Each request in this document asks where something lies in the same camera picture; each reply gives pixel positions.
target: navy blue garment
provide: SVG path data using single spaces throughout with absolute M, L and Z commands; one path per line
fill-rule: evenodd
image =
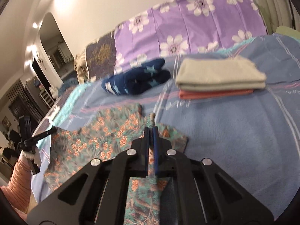
M 164 64 L 162 58 L 146 62 L 140 67 L 104 79 L 102 88 L 114 95 L 139 95 L 170 79 L 170 72 L 161 70 Z

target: mirror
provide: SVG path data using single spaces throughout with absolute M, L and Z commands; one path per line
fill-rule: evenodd
M 74 71 L 74 57 L 69 50 L 51 13 L 47 13 L 41 29 L 40 40 L 53 67 L 62 81 L 77 77 Z

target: pink sleeve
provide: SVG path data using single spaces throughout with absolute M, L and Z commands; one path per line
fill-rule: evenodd
M 13 169 L 8 186 L 1 187 L 10 204 L 22 212 L 26 212 L 29 206 L 31 196 L 30 182 L 30 167 L 24 164 L 21 158 L 19 158 Z

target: triangular cutout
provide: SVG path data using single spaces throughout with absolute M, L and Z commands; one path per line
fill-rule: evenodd
M 215 176 L 227 203 L 231 204 L 242 199 L 242 195 L 233 186 L 226 182 L 222 176 L 219 174 L 216 174 Z
M 87 174 L 82 174 L 58 195 L 58 199 L 69 205 L 75 205 L 87 178 Z

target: orange towel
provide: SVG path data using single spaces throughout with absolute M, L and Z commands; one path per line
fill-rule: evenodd
M 184 100 L 206 99 L 222 96 L 239 96 L 253 93 L 252 90 L 234 90 L 234 91 L 182 91 L 179 90 L 179 98 Z

